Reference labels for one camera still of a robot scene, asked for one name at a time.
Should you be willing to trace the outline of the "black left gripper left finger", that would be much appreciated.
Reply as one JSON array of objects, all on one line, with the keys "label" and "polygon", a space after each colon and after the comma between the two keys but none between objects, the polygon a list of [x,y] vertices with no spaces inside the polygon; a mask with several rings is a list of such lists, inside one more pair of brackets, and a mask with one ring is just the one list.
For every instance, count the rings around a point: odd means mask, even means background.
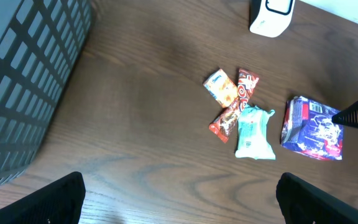
[{"label": "black left gripper left finger", "polygon": [[0,224],[77,224],[85,199],[80,172],[72,172],[0,209]]}]

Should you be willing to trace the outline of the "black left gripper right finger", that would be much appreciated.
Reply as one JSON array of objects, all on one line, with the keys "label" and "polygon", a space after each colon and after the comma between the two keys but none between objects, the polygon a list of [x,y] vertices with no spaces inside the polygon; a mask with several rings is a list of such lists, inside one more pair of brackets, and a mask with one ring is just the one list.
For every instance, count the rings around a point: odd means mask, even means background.
[{"label": "black left gripper right finger", "polygon": [[278,181],[276,198],[286,224],[358,224],[358,209],[289,172]]}]

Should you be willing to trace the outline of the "purple red snack packet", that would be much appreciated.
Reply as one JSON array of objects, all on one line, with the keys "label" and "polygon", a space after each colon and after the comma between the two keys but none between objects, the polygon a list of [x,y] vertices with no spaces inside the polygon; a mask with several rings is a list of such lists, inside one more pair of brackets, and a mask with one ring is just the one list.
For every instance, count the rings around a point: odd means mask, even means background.
[{"label": "purple red snack packet", "polygon": [[281,146],[317,160],[342,160],[344,126],[332,121],[338,112],[304,96],[287,101]]}]

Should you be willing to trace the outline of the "light green wipes packet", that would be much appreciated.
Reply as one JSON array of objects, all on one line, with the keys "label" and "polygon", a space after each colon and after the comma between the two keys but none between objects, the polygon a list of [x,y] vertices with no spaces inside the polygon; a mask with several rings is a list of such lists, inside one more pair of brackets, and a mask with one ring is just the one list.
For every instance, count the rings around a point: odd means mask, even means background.
[{"label": "light green wipes packet", "polygon": [[267,141],[267,123],[274,114],[275,110],[265,111],[258,106],[246,106],[238,119],[237,158],[276,159]]}]

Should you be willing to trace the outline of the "red orange chocolate bar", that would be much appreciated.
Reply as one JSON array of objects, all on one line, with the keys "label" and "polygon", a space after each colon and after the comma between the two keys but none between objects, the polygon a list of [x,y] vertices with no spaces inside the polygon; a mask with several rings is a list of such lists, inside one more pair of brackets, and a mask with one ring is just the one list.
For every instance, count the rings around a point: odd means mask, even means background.
[{"label": "red orange chocolate bar", "polygon": [[227,143],[241,113],[254,94],[258,81],[259,77],[255,73],[239,69],[237,98],[227,108],[223,108],[223,112],[209,125],[209,130],[222,142]]}]

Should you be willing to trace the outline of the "small orange snack packet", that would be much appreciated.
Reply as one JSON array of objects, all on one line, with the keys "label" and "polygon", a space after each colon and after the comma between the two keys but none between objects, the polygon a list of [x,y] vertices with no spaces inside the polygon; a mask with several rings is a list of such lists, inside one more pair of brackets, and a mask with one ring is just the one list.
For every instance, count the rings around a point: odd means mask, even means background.
[{"label": "small orange snack packet", "polygon": [[223,108],[237,98],[237,86],[221,68],[210,75],[203,86]]}]

